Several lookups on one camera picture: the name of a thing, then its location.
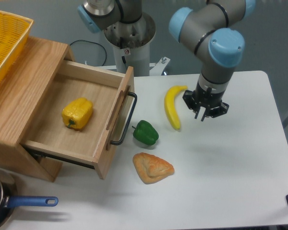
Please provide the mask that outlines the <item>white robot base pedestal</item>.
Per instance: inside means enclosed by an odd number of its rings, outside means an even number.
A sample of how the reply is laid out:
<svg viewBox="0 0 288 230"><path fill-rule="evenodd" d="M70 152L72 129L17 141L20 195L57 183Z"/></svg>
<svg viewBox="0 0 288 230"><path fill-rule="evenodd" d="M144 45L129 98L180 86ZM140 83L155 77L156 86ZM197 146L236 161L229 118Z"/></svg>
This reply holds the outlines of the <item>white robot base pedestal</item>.
<svg viewBox="0 0 288 230"><path fill-rule="evenodd" d="M112 45L117 72L125 73L131 66L136 77L161 76L170 62L170 58L162 57L157 63L150 63L150 44L156 35L156 25L145 12L138 21L116 22L103 33Z"/></svg>

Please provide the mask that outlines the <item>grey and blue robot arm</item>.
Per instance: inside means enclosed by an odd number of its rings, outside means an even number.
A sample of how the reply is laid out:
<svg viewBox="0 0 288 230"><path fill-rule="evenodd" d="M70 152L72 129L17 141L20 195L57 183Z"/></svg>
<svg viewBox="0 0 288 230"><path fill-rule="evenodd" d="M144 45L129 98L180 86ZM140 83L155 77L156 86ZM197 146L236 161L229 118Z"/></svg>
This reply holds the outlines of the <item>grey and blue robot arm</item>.
<svg viewBox="0 0 288 230"><path fill-rule="evenodd" d="M222 97L245 48L243 36L231 26L248 17L255 5L253 0L208 0L201 10L183 7L170 19L172 37L203 64L195 90L183 95L196 114L205 109L203 118L215 118L228 111ZM113 47L119 72L132 66L136 75L148 75L156 25L143 12L141 1L86 0L77 10L90 32L104 33Z"/></svg>

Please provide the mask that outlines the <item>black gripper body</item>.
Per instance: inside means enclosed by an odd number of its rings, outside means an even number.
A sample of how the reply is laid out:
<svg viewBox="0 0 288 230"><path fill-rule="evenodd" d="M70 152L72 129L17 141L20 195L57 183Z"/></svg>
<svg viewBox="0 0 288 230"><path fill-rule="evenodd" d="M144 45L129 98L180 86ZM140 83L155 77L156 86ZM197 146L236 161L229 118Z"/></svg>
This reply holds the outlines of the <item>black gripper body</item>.
<svg viewBox="0 0 288 230"><path fill-rule="evenodd" d="M228 82L214 84L205 78L199 78L194 91L186 90L183 100L187 107L194 112L196 104L207 108L206 117L216 118L228 112L229 105L222 101Z"/></svg>

